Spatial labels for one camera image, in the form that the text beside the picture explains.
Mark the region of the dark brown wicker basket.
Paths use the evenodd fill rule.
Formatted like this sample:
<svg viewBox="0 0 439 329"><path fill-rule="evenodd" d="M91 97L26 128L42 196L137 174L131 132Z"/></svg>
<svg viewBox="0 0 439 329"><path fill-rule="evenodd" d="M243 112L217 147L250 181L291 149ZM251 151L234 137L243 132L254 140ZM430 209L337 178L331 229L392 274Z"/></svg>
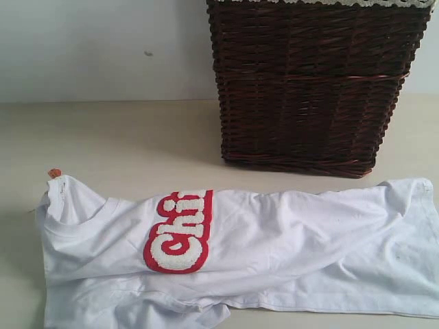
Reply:
<svg viewBox="0 0 439 329"><path fill-rule="evenodd" d="M369 174L432 12L207 6L224 161Z"/></svg>

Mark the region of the white t-shirt red lettering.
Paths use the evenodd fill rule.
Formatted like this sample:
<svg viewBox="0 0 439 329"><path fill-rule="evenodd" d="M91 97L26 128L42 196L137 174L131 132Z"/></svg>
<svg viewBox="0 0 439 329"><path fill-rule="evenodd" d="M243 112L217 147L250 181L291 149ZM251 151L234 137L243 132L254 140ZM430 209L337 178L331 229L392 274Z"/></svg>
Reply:
<svg viewBox="0 0 439 329"><path fill-rule="evenodd" d="M230 308L438 316L423 178L310 194L104 198L69 176L36 208L46 328L214 328Z"/></svg>

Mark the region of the small orange tag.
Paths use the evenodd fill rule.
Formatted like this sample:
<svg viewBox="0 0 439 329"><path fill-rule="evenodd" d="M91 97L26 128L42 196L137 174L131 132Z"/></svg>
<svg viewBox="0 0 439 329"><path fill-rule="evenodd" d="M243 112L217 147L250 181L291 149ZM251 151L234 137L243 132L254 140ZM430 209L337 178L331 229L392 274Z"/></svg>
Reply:
<svg viewBox="0 0 439 329"><path fill-rule="evenodd" d="M55 179L55 178L58 178L62 175L62 170L59 168L53 168L53 169L48 170L47 174L49 175L49 177L51 179Z"/></svg>

